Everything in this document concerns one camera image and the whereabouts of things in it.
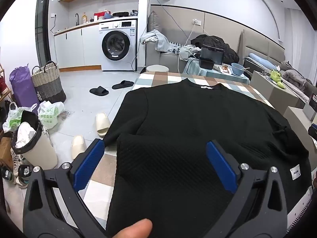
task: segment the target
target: faucet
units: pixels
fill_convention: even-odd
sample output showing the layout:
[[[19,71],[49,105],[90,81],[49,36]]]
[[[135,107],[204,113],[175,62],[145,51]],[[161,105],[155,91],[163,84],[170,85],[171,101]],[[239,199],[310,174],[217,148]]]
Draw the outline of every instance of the faucet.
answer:
[[[77,16],[76,26],[78,26],[78,25],[79,25],[79,15],[78,15],[78,13],[75,14],[75,17],[76,17],[76,16]]]

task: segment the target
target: blue pillow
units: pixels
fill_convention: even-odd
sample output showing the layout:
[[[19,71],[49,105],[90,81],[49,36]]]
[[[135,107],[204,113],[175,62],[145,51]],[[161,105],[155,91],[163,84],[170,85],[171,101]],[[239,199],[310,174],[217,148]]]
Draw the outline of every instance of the blue pillow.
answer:
[[[270,63],[268,60],[265,60],[255,54],[250,54],[249,55],[253,60],[257,61],[258,63],[261,63],[264,67],[268,68],[269,70],[275,70],[276,71],[276,66]]]

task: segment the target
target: basket handle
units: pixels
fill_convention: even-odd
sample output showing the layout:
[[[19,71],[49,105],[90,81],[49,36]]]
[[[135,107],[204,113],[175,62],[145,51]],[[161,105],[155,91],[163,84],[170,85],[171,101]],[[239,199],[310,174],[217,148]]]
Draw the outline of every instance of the basket handle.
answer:
[[[41,69],[40,66],[35,66],[35,67],[32,69],[32,75],[33,75],[33,71],[34,71],[34,69],[35,69],[36,67],[38,67],[39,69]]]
[[[55,69],[57,69],[56,63],[54,63],[53,61],[48,61],[48,62],[45,64],[45,66],[44,66],[44,73],[46,73],[45,67],[46,67],[48,64],[50,64],[50,63],[53,63],[53,64],[55,65]]]

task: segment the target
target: white curtain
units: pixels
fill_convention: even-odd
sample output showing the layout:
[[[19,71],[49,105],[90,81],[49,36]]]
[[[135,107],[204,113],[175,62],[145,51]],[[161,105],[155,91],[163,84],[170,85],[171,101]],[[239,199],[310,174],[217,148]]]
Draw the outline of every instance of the white curtain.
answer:
[[[294,69],[305,78],[310,79],[314,85],[317,81],[317,32],[314,31],[305,14],[300,10],[287,9],[290,12],[291,26],[285,31],[285,40],[292,44],[285,44],[286,60],[292,62]]]

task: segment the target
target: wall outlet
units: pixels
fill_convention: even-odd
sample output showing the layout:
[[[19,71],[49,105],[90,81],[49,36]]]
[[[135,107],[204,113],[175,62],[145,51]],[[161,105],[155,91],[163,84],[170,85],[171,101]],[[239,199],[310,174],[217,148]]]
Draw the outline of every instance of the wall outlet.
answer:
[[[201,20],[193,19],[192,24],[201,26]]]

